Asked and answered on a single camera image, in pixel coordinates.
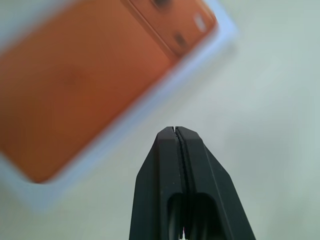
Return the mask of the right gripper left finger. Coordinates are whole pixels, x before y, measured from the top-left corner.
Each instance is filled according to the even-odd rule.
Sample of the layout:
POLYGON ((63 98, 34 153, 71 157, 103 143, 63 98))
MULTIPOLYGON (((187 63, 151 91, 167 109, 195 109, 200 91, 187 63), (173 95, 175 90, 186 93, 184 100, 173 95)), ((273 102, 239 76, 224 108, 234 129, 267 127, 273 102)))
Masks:
POLYGON ((156 135, 136 177, 129 239, 179 240, 182 237, 184 184, 179 146, 172 126, 156 135))

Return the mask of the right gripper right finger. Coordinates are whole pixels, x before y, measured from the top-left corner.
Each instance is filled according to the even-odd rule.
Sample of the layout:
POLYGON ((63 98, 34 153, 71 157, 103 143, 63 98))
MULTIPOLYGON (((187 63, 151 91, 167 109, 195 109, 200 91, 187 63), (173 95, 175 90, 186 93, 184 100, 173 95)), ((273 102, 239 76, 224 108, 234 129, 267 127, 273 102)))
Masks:
POLYGON ((184 234, 188 240, 254 240, 230 175, 197 132, 175 129, 187 185, 184 234))

